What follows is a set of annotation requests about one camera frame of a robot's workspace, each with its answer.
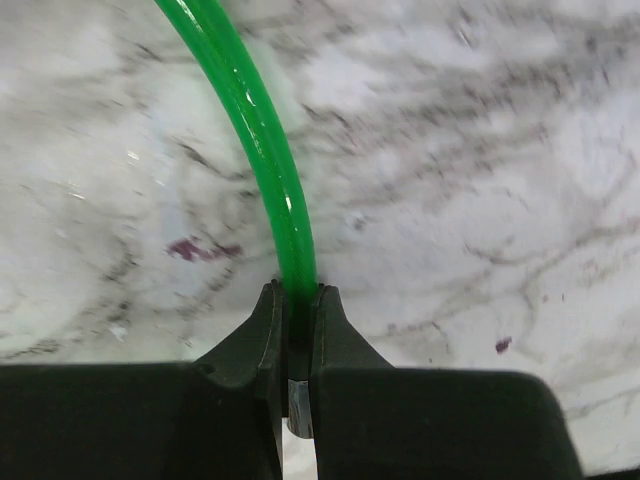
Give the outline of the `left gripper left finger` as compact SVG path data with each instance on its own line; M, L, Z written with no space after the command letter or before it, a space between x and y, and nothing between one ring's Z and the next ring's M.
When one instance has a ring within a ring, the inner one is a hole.
M282 287L192 362L1 369L5 479L279 479Z

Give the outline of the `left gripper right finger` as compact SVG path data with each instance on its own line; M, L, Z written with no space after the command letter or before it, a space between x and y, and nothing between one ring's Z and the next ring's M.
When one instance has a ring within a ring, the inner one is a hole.
M319 296L310 366L323 479L579 479L561 408L538 378L399 368Z

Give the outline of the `green cable lock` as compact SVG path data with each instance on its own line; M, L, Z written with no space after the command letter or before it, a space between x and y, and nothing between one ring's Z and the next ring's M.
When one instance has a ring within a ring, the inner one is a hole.
M311 223L281 121L239 34L216 1L161 1L166 18L215 89L253 169L288 302L288 428L313 436L309 383L312 303L319 290Z

